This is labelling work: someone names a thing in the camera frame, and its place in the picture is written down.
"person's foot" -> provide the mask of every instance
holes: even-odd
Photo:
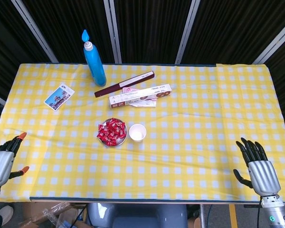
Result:
[[[13,216],[14,209],[11,206],[5,206],[0,209],[0,216],[2,217],[2,225],[5,225],[8,221],[10,221]]]

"candy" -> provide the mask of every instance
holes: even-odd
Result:
[[[122,139],[125,136],[125,123],[115,118],[112,118],[106,122],[106,125],[98,125],[97,138],[99,138],[107,146],[116,146],[117,140]]]

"yellow checkered tablecloth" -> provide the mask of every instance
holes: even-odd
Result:
[[[154,79],[134,87],[169,83],[172,94],[156,108],[110,109],[108,95],[95,98],[100,88],[87,65],[20,65],[1,116],[0,144],[26,131],[13,171],[30,169],[2,187],[0,200],[258,201],[232,172],[249,177],[235,144],[245,137],[264,146],[285,201],[285,124],[265,65],[104,69],[106,86],[153,70]],[[61,83],[75,93],[54,112],[43,102]],[[97,126],[111,117],[128,128],[144,124],[146,138],[103,146]]]

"cup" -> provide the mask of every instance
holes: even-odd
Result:
[[[146,128],[139,123],[134,124],[130,127],[129,136],[135,142],[141,142],[146,137],[146,134]]]

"blue spray bottle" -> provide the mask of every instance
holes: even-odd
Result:
[[[95,84],[98,86],[105,86],[106,78],[103,65],[101,63],[96,46],[89,41],[90,37],[86,30],[84,30],[84,32],[82,33],[81,39],[85,43],[85,59],[87,64],[89,65]]]

